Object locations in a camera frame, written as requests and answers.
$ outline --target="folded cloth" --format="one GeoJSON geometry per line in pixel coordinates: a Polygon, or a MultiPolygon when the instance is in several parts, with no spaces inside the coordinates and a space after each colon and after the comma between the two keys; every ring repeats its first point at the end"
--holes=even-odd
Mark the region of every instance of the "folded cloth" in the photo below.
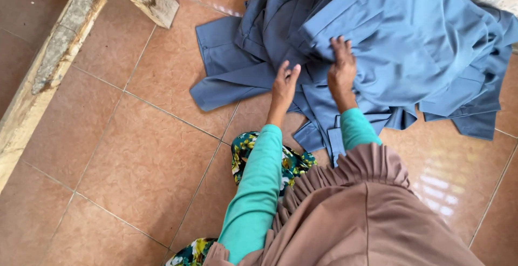
{"type": "MultiPolygon", "coordinates": [[[[444,220],[410,190],[400,157],[360,144],[335,169],[313,167],[295,179],[268,231],[264,249],[237,266],[483,264],[444,220]]],[[[230,266],[214,243],[205,266],[230,266]]]]}
{"type": "Polygon", "coordinates": [[[453,119],[464,134],[493,139],[498,96],[518,41],[518,19],[470,0],[248,0],[243,18],[196,28],[207,77],[191,89],[203,110],[265,93],[286,59],[301,64],[294,105],[311,125],[296,134],[326,148],[336,104],[327,91],[331,37],[352,41],[359,108],[380,132],[417,120],[453,119]]]}

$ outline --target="person's right hand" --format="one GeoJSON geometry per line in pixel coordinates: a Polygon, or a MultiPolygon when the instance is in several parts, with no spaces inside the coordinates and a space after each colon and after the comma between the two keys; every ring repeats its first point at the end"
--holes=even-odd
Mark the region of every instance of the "person's right hand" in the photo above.
{"type": "Polygon", "coordinates": [[[351,41],[344,42],[343,36],[338,39],[331,38],[331,46],[335,52],[336,62],[327,72],[327,85],[338,106],[338,111],[343,113],[358,107],[352,91],[354,77],[356,77],[356,57],[351,53],[351,41]]]}

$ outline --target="hand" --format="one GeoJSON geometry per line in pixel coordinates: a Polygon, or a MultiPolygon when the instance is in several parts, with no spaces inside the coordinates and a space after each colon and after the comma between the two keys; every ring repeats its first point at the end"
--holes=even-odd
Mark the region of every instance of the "hand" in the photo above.
{"type": "Polygon", "coordinates": [[[338,106],[338,111],[343,113],[358,107],[356,95],[351,90],[356,77],[356,57],[351,53],[351,41],[344,42],[343,36],[338,40],[331,38],[331,46],[335,51],[336,62],[327,72],[327,85],[338,106]]]}
{"type": "Polygon", "coordinates": [[[266,124],[274,124],[281,127],[286,111],[288,110],[293,97],[295,96],[295,85],[298,75],[301,73],[301,65],[296,64],[292,70],[287,69],[289,61],[281,64],[277,77],[271,87],[271,104],[266,124]]]}

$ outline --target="floral pants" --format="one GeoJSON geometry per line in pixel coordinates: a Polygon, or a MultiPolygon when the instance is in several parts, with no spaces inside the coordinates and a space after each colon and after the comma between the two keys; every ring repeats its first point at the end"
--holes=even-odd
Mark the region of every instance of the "floral pants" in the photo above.
{"type": "MultiPolygon", "coordinates": [[[[246,132],[232,142],[232,175],[236,185],[241,182],[244,166],[260,134],[260,132],[246,132]]],[[[285,188],[293,186],[295,177],[307,172],[313,164],[317,163],[311,153],[298,154],[290,147],[282,146],[282,183],[279,196],[284,196],[285,188]]],[[[176,253],[165,263],[165,266],[201,266],[214,242],[217,242],[216,238],[198,238],[176,253]]]]}

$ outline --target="person's left hand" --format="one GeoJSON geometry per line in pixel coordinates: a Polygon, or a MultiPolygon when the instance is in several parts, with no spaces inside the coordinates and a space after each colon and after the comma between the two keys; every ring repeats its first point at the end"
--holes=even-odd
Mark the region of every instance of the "person's left hand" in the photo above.
{"type": "Polygon", "coordinates": [[[296,64],[293,70],[287,69],[289,61],[285,60],[277,71],[277,77],[271,87],[271,104],[266,124],[281,127],[284,115],[295,96],[295,85],[301,73],[301,65],[296,64]]]}

